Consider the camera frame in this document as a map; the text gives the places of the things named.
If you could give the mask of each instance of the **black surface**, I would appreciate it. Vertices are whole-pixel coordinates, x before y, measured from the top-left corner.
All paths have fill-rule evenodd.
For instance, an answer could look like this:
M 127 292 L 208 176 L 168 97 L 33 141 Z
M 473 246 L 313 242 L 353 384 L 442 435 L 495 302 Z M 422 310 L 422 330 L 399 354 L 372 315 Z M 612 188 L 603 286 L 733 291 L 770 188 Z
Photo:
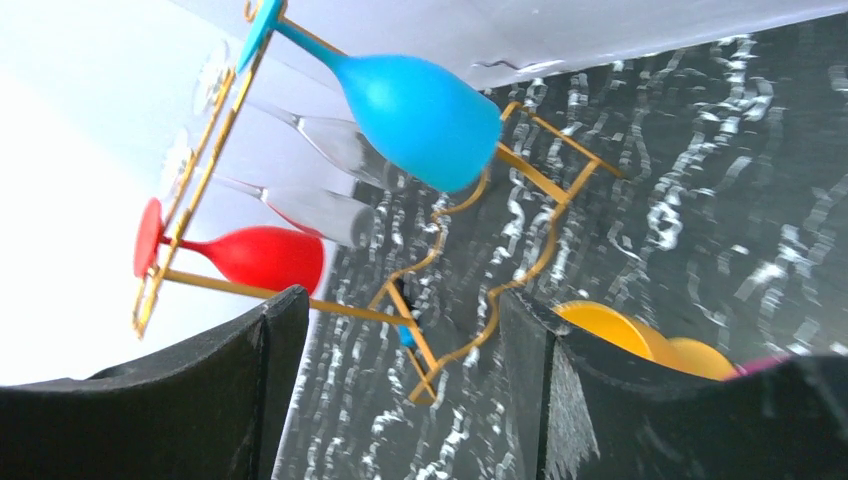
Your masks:
M 500 298 L 500 342 L 508 380 L 510 412 L 517 426 L 516 454 L 523 458 L 524 470 L 516 478 L 533 480 L 544 471 L 547 459 L 547 424 L 556 321 L 548 328 L 527 314 L 526 298 L 507 292 Z
M 848 17 L 836 16 L 491 92 L 631 175 L 593 176 L 556 227 L 552 265 L 526 291 L 547 306 L 609 305 L 735 362 L 848 351 L 846 32 Z M 566 186 L 584 166 L 520 116 L 503 141 Z M 336 261 L 329 297 L 350 305 L 423 258 L 430 213 L 465 195 L 413 183 L 402 195 L 360 186 L 356 197 L 379 218 L 371 248 Z M 551 206 L 495 162 L 481 201 L 447 221 L 444 254 L 410 279 L 440 352 L 482 328 L 486 289 L 533 263 Z M 430 409 L 404 399 L 416 377 L 392 330 L 324 316 L 315 333 L 296 403 L 304 420 L 280 478 L 520 478 L 497 339 L 479 360 L 449 366 L 437 382 L 445 400 Z
M 521 292 L 509 296 L 515 300 L 504 303 L 521 306 L 504 322 L 559 330 L 551 390 L 570 393 L 550 398 L 543 478 L 848 476 L 848 359 L 795 357 L 714 382 L 630 355 L 579 327 L 563 329 L 546 306 Z M 591 436 L 579 427 L 584 413 Z
M 289 289 L 91 379 L 0 387 L 0 478 L 270 478 L 308 305 Z

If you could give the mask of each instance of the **wine glass holder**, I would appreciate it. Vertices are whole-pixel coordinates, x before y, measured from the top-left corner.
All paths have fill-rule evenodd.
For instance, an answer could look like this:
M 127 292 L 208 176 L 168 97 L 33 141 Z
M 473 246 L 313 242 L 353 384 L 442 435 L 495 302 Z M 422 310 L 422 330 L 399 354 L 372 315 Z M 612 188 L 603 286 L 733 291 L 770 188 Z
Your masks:
M 284 4 L 282 9 L 280 10 L 278 17 L 278 20 L 280 22 L 287 23 L 291 27 L 299 30 L 305 35 L 308 35 L 309 37 L 318 41 L 319 43 L 331 49 L 332 51 L 344 55 L 339 49 L 333 47 L 327 42 L 321 40 L 313 33 L 307 31 L 306 29 L 285 18 L 285 10 L 286 8 Z M 250 0 L 248 0 L 244 6 L 244 17 L 248 22 L 252 22 L 255 15 L 256 8 L 253 8 Z M 260 299 L 268 299 L 279 293 L 273 290 L 257 288 L 250 285 L 233 283 L 225 280 L 195 275 L 188 272 L 181 272 L 173 270 L 171 268 L 176 251 L 179 248 L 180 243 L 183 241 L 183 237 L 188 228 L 188 225 L 191 222 L 194 212 L 196 211 L 201 199 L 203 198 L 203 195 L 206 191 L 206 187 L 210 182 L 210 179 L 212 178 L 212 174 L 214 173 L 215 167 L 221 157 L 221 154 L 223 153 L 224 147 L 230 135 L 230 131 L 232 130 L 235 120 L 238 117 L 239 112 L 241 111 L 241 108 L 244 104 L 244 100 L 247 97 L 251 84 L 256 76 L 256 72 L 259 69 L 265 51 L 268 48 L 271 37 L 272 35 L 268 34 L 265 35 L 265 37 L 262 39 L 256 56 L 251 60 L 249 68 L 245 72 L 244 82 L 236 94 L 232 107 L 229 109 L 229 111 L 226 112 L 226 114 L 224 114 L 224 105 L 227 102 L 227 99 L 229 98 L 230 92 L 233 89 L 233 86 L 235 85 L 236 79 L 235 69 L 233 67 L 229 67 L 227 69 L 222 80 L 222 87 L 218 92 L 217 99 L 210 114 L 210 119 L 206 124 L 203 133 L 200 136 L 200 140 L 198 142 L 197 147 L 192 149 L 191 151 L 188 164 L 185 168 L 185 171 L 182 173 L 182 179 L 179 182 L 179 188 L 174 192 L 174 195 L 171 197 L 169 204 L 164 208 L 162 224 L 164 226 L 164 229 L 168 229 L 171 225 L 174 225 L 174 233 L 171 236 L 171 241 L 170 243 L 168 243 L 167 249 L 165 250 L 164 254 L 160 255 L 164 257 L 161 263 L 157 264 L 157 261 L 159 260 L 160 256 L 155 257 L 147 271 L 143 275 L 141 275 L 140 278 L 138 292 L 135 299 L 135 305 L 133 308 L 133 328 L 135 329 L 139 339 L 142 339 L 144 337 L 144 333 L 147 329 L 148 323 L 156 305 L 159 291 L 165 280 Z M 512 115 L 516 111 L 524 112 L 539 127 L 552 133 L 564 143 L 570 145 L 572 148 L 574 148 L 576 151 L 586 157 L 588 163 L 580 171 L 575 180 L 571 183 L 570 187 L 568 189 L 563 189 L 559 185 L 551 181 L 549 178 L 547 178 L 544 174 L 539 172 L 536 168 L 531 166 L 519 155 L 515 154 L 503 143 L 498 142 L 495 156 L 501 161 L 506 162 L 509 166 L 521 172 L 528 180 L 530 180 L 534 185 L 536 185 L 536 187 L 538 187 L 541 191 L 550 196 L 554 200 L 555 208 L 550 217 L 550 220 L 548 221 L 549 229 L 545 249 L 539 255 L 538 259 L 536 260 L 536 263 L 530 269 L 528 269 L 527 272 L 520 278 L 514 279 L 509 283 L 498 285 L 488 291 L 487 300 L 491 308 L 491 313 L 489 315 L 489 319 L 486 323 L 486 326 L 474 339 L 472 339 L 466 345 L 455 351 L 445 353 L 437 357 L 427 340 L 424 338 L 424 335 L 418 327 L 414 317 L 412 316 L 412 313 L 407 308 L 407 305 L 403 299 L 401 292 L 398 291 L 397 287 L 395 286 L 395 282 L 406 273 L 416 272 L 426 268 L 436 258 L 438 258 L 438 256 L 442 252 L 442 248 L 445 242 L 445 235 L 444 229 L 442 228 L 441 217 L 461 212 L 473 205 L 482 196 L 483 192 L 486 189 L 486 186 L 488 185 L 488 171 L 484 171 L 474 192 L 462 203 L 447 209 L 442 209 L 433 212 L 432 220 L 434 224 L 436 224 L 438 227 L 438 233 L 434 241 L 434 245 L 429 251 L 429 254 L 418 263 L 397 270 L 390 274 L 387 281 L 383 284 L 383 286 L 380 288 L 380 290 L 377 292 L 377 294 L 374 296 L 374 298 L 371 300 L 371 302 L 366 308 L 348 307 L 345 305 L 318 300 L 314 298 L 310 299 L 310 308 L 314 310 L 358 317 L 366 320 L 388 323 L 398 327 L 406 327 L 409 329 L 410 333 L 412 334 L 415 340 L 418 352 L 420 352 L 421 356 L 421 360 L 419 360 L 418 356 L 415 355 L 415 352 L 411 348 L 404 347 L 407 350 L 410 363 L 413 365 L 419 376 L 418 384 L 409 395 L 409 399 L 412 402 L 422 404 L 430 404 L 434 402 L 437 399 L 437 393 L 433 388 L 433 381 L 436 379 L 438 374 L 445 368 L 445 366 L 454 360 L 466 356 L 474 348 L 483 345 L 492 336 L 492 334 L 497 329 L 499 323 L 499 306 L 497 302 L 497 297 L 507 289 L 524 286 L 529 280 L 537 276 L 547 266 L 555 252 L 557 244 L 558 235 L 557 229 L 554 228 L 554 226 L 556 225 L 556 222 L 559 217 L 567 209 L 571 199 L 574 198 L 574 196 L 577 195 L 577 193 L 583 188 L 584 184 L 589 179 L 589 177 L 591 177 L 594 171 L 598 167 L 602 167 L 617 177 L 623 177 L 622 172 L 619 171 L 617 168 L 604 162 L 599 157 L 589 152 L 587 149 L 578 144 L 575 140 L 563 134 L 558 129 L 554 128 L 548 122 L 546 122 L 545 120 L 537 116 L 534 112 L 521 105 L 519 102 L 512 102 L 506 107 L 506 109 L 504 109 L 501 114 L 502 121 L 505 122 L 510 117 L 510 115 Z M 189 185 L 191 184 L 189 180 L 192 178 L 195 168 L 197 168 L 200 159 L 202 158 L 206 148 L 209 146 L 213 132 L 216 126 L 218 125 L 218 122 L 221 120 L 222 114 L 224 114 L 223 124 L 217 135 L 217 138 L 215 139 L 214 144 L 212 145 L 212 152 L 209 155 L 208 165 L 202 172 L 202 175 L 200 176 L 200 179 L 197 182 L 197 187 L 191 194 L 188 206 L 180 213 L 179 217 L 177 218 L 177 210 L 179 209 L 180 204 L 184 200 Z M 396 310 L 400 313 L 399 316 L 389 315 L 378 311 L 378 307 L 381 301 L 386 296 L 389 297 L 392 304 L 394 304 Z M 425 391 L 428 393 L 428 395 L 426 398 L 422 398 L 422 395 Z

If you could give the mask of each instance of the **white wall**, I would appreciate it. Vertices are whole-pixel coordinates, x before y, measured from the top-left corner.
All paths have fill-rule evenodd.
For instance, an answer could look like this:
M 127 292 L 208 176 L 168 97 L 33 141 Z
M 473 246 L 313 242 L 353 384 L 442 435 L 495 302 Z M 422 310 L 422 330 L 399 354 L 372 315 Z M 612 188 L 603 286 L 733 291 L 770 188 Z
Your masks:
M 158 191 L 162 152 L 187 119 L 195 75 L 222 35 L 165 0 L 0 2 L 0 384 L 86 376 L 257 303 L 166 284 L 143 343 L 130 327 L 139 216 Z M 263 63 L 252 95 L 349 118 L 338 94 L 274 61 Z M 274 120 L 245 112 L 231 138 L 221 172 L 263 185 L 352 188 L 350 177 Z M 188 238 L 284 225 L 253 199 L 208 192 Z M 176 266 L 216 275 L 191 252 Z
M 233 35 L 244 0 L 171 0 Z M 478 88 L 580 70 L 848 11 L 846 0 L 288 0 L 287 15 L 350 54 L 406 53 Z M 278 38 L 271 55 L 336 88 L 332 75 Z M 474 67 L 508 60 L 518 67 Z

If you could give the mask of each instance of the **wine glass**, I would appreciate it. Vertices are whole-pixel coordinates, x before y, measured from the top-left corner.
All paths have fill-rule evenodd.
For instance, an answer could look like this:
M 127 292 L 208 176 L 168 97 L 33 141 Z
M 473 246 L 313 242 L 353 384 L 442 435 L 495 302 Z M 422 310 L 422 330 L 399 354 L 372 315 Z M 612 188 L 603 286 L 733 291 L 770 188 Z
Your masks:
M 133 273 L 143 277 L 156 263 L 164 235 L 162 204 L 151 198 L 136 236 Z M 205 256 L 227 280 L 281 292 L 301 285 L 310 295 L 318 288 L 324 269 L 324 245 L 315 236 L 280 227 L 247 227 L 207 242 L 182 239 L 181 248 Z
M 222 40 L 198 75 L 193 96 L 195 115 L 203 115 L 215 105 L 231 64 L 229 44 Z M 409 175 L 380 155 L 354 122 L 299 115 L 249 97 L 244 104 L 295 129 L 333 166 L 358 180 L 393 193 L 403 190 L 409 181 Z
M 474 182 L 501 135 L 500 109 L 444 68 L 406 55 L 349 57 L 278 17 L 283 0 L 263 0 L 239 56 L 244 71 L 277 31 L 338 79 L 356 123 L 390 162 L 443 192 Z
M 180 129 L 174 144 L 165 154 L 163 197 L 173 195 L 181 186 L 192 155 L 188 141 L 188 130 Z M 196 169 L 192 180 L 199 179 L 203 173 L 203 170 Z M 356 199 L 317 187 L 252 185 L 217 173 L 213 173 L 211 179 L 217 185 L 261 201 L 305 233 L 355 249 L 371 243 L 376 212 L 370 205 Z

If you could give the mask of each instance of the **clear wine glass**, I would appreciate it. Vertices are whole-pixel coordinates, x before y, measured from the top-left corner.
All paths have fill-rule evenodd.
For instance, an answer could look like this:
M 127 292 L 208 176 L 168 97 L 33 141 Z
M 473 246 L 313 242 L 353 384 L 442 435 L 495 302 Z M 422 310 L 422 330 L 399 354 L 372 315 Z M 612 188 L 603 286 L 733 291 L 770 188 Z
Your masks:
M 162 168 L 162 196 L 172 196 L 180 187 L 191 158 L 189 133 L 180 129 L 165 154 Z M 195 169 L 192 180 L 203 170 Z M 356 199 L 323 188 L 305 186 L 263 187 L 213 173 L 217 185 L 249 195 L 301 231 L 355 249 L 371 243 L 376 212 Z
M 224 75 L 232 64 L 229 44 L 221 41 L 200 70 L 194 89 L 193 111 L 202 115 L 215 105 Z M 270 115 L 297 130 L 339 170 L 377 188 L 399 192 L 409 174 L 386 160 L 366 140 L 355 122 L 337 118 L 298 115 L 265 101 L 245 99 L 245 105 Z

